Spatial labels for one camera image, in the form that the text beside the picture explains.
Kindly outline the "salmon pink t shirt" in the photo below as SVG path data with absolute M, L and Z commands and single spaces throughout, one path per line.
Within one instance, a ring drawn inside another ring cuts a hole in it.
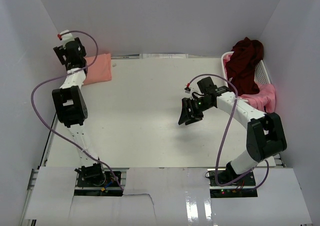
M 98 55 L 94 64 L 88 68 L 83 85 L 111 81 L 111 62 L 112 59 L 110 53 Z

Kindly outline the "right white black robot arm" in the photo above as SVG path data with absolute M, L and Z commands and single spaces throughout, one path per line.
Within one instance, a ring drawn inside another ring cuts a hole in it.
M 217 108 L 229 114 L 246 129 L 245 150 L 227 163 L 224 171 L 215 171 L 214 180 L 219 186 L 236 186 L 260 162 L 287 149 L 282 121 L 277 113 L 265 113 L 236 98 L 233 92 L 212 93 L 197 99 L 181 100 L 179 125 L 189 125 L 203 119 L 203 112 Z

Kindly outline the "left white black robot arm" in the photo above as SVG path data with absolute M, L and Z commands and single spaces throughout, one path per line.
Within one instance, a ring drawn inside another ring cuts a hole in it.
M 58 120 L 69 130 L 72 140 L 77 144 L 80 158 L 78 172 L 80 178 L 92 185 L 101 186 L 106 180 L 102 165 L 93 160 L 98 159 L 90 139 L 85 131 L 84 122 L 88 118 L 88 109 L 81 93 L 81 87 L 87 77 L 85 59 L 86 50 L 78 37 L 71 33 L 61 37 L 62 45 L 55 47 L 61 64 L 65 66 L 68 76 L 62 86 L 52 91 L 52 98 Z

